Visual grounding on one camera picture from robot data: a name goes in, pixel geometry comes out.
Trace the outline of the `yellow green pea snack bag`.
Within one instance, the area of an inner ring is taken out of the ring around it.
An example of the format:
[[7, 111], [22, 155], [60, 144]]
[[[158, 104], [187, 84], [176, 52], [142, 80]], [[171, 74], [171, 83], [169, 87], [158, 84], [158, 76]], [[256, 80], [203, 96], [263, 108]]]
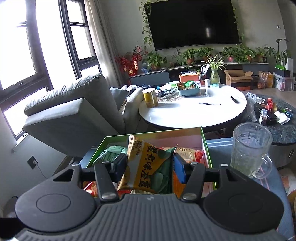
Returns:
[[173, 192], [173, 157], [176, 147], [161, 149], [130, 135], [127, 166], [119, 190], [141, 190], [156, 194]]

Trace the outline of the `light green snack bag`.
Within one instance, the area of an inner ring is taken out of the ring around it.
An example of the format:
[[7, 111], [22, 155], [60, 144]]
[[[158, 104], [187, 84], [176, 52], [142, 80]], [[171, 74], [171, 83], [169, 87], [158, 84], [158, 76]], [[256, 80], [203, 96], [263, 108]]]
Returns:
[[127, 148], [122, 146], [110, 146], [95, 159], [93, 165], [102, 162], [113, 162], [121, 153], [127, 154]]

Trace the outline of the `blue striped tablecloth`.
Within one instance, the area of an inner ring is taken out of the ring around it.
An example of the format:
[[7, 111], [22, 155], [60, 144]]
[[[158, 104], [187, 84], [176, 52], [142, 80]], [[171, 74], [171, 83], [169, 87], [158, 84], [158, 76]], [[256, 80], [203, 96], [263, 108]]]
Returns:
[[282, 181], [272, 168], [269, 183], [230, 166], [226, 154], [206, 168], [199, 201], [174, 193], [125, 194], [101, 204], [87, 240], [293, 240], [292, 213]]

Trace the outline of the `green cardboard box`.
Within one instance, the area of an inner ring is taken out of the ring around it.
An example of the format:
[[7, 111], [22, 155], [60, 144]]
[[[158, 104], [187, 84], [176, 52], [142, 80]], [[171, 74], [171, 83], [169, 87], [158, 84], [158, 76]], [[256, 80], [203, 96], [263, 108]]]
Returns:
[[[160, 131], [152, 133], [136, 133], [130, 134], [136, 135], [144, 141], [151, 143], [152, 145], [161, 148], [172, 148], [176, 147], [174, 154], [179, 154], [186, 162], [198, 162], [203, 164], [207, 168], [212, 167], [210, 160], [208, 147], [205, 141], [204, 133], [201, 128], [189, 128], [189, 129], [179, 129], [172, 131]], [[121, 136], [110, 136], [105, 137], [99, 147], [96, 149], [92, 155], [88, 165], [93, 166], [95, 159], [108, 147], [110, 146], [122, 146], [128, 149], [128, 140], [130, 135]], [[114, 183], [116, 191], [119, 196], [123, 196], [128, 193], [143, 193], [151, 194], [149, 192], [141, 190], [119, 190], [118, 183]], [[177, 178], [176, 173], [173, 169], [172, 178], [172, 188], [173, 192], [177, 197], [181, 197], [181, 194], [185, 188], [185, 184], [181, 184]]]

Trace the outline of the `grey sofa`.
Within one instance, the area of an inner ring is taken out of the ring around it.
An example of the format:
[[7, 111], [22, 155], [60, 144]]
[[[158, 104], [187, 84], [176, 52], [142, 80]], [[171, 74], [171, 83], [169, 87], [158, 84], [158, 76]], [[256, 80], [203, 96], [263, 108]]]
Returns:
[[141, 88], [110, 87], [101, 74], [47, 92], [25, 107], [23, 130], [72, 157], [83, 157], [107, 136], [143, 133]]

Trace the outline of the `clear glass mug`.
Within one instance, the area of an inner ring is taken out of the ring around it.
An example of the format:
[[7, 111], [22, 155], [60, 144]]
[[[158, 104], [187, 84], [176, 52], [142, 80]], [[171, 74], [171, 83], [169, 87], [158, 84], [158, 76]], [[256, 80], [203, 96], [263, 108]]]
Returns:
[[273, 142], [271, 132], [258, 123], [241, 123], [233, 131], [230, 165], [245, 176], [266, 178], [273, 162], [268, 151]]

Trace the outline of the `black pen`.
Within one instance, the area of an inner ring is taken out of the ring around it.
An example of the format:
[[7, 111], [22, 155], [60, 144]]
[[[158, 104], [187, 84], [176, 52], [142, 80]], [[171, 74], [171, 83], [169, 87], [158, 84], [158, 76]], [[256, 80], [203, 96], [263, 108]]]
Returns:
[[217, 105], [217, 106], [223, 106], [222, 104], [219, 103], [208, 103], [208, 102], [199, 102], [201, 105]]

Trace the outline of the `round white coffee table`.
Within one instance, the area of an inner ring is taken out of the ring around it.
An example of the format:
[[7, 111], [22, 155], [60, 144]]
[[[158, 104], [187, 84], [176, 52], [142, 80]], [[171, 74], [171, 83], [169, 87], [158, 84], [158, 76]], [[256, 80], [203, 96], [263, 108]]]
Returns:
[[[241, 122], [247, 99], [240, 90], [222, 84], [214, 89], [202, 87], [200, 92], [197, 96], [180, 97], [170, 102], [159, 101], [154, 108], [148, 108], [142, 101], [138, 111], [146, 122], [165, 129], [202, 127], [210, 132]], [[234, 103], [231, 96], [240, 103]], [[199, 102], [223, 106], [201, 105]]]

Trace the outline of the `black marker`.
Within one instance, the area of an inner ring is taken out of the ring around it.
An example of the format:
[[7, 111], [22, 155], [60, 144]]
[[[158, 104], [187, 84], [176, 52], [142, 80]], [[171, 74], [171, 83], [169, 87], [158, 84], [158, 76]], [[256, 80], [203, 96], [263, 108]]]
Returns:
[[237, 99], [235, 99], [234, 97], [230, 97], [233, 101], [234, 101], [234, 103], [240, 103]]

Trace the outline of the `blue snack tray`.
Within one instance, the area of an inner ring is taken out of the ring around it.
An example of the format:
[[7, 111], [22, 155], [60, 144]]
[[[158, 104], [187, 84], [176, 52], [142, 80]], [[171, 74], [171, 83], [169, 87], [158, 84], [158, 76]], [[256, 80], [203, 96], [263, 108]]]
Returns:
[[177, 88], [179, 95], [182, 97], [196, 96], [200, 93], [201, 82], [187, 81], [185, 83], [178, 83]]

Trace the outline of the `yellow tin can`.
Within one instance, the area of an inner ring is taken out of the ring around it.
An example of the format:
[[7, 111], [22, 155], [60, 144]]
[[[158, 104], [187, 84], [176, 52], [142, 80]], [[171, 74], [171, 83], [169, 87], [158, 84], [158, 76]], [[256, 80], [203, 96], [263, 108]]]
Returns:
[[142, 93], [144, 95], [144, 100], [148, 108], [154, 108], [158, 106], [155, 88], [147, 88], [143, 90]]

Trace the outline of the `glass vase with plant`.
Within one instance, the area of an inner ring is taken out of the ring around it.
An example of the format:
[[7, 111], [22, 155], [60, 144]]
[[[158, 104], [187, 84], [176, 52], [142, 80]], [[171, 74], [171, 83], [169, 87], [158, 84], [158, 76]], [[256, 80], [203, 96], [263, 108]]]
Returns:
[[204, 63], [207, 63], [211, 69], [210, 87], [219, 88], [220, 76], [218, 74], [218, 69], [222, 70], [222, 68], [225, 68], [224, 56], [220, 58], [218, 58], [218, 54], [216, 54], [214, 57], [210, 56], [209, 54], [206, 54], [206, 56], [207, 61], [204, 61]]

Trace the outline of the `dark round side table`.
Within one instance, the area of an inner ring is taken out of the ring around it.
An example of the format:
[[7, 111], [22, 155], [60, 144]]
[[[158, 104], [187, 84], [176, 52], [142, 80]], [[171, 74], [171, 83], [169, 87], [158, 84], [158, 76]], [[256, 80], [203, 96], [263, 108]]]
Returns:
[[270, 95], [245, 94], [247, 108], [244, 122], [259, 122], [259, 116], [268, 103], [276, 105], [276, 110], [267, 112], [266, 127], [272, 134], [273, 142], [268, 154], [277, 168], [295, 161], [295, 108], [285, 101]]

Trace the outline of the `open cardboard box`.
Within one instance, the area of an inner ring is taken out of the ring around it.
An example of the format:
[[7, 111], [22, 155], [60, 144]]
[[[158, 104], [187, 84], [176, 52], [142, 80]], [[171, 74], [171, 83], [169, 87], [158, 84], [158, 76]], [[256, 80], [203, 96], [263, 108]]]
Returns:
[[241, 91], [251, 90], [251, 82], [253, 80], [253, 72], [244, 72], [238, 70], [224, 70], [226, 76], [226, 84]]

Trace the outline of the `red flower decoration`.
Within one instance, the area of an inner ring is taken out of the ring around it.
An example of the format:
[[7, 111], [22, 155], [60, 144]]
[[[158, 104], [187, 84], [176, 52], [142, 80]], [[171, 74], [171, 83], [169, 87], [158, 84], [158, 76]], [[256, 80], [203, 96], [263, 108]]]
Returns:
[[125, 55], [118, 55], [115, 58], [117, 64], [123, 72], [127, 72], [129, 77], [137, 75], [138, 64], [143, 60], [148, 53], [146, 46], [135, 46], [131, 52], [126, 52]]

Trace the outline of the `orange gift bag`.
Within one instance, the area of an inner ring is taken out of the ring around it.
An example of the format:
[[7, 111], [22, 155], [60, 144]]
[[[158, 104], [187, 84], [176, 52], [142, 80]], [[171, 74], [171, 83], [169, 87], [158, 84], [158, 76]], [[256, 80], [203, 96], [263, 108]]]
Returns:
[[257, 88], [272, 88], [273, 87], [273, 75], [270, 72], [259, 72]]

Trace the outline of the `wall power socket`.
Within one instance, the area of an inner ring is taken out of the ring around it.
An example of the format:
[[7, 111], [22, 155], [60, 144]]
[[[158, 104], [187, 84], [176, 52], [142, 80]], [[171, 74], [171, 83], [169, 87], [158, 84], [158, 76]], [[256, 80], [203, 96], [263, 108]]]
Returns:
[[37, 165], [38, 165], [38, 162], [37, 160], [34, 158], [34, 156], [31, 156], [29, 158], [29, 160], [27, 161], [27, 163], [29, 164], [29, 166], [34, 169]]

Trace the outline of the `black wall television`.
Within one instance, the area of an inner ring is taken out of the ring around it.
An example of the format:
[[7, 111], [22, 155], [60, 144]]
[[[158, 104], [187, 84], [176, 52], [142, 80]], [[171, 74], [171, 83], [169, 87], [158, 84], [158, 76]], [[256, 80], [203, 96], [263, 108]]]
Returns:
[[157, 1], [144, 9], [156, 50], [240, 42], [231, 1]]

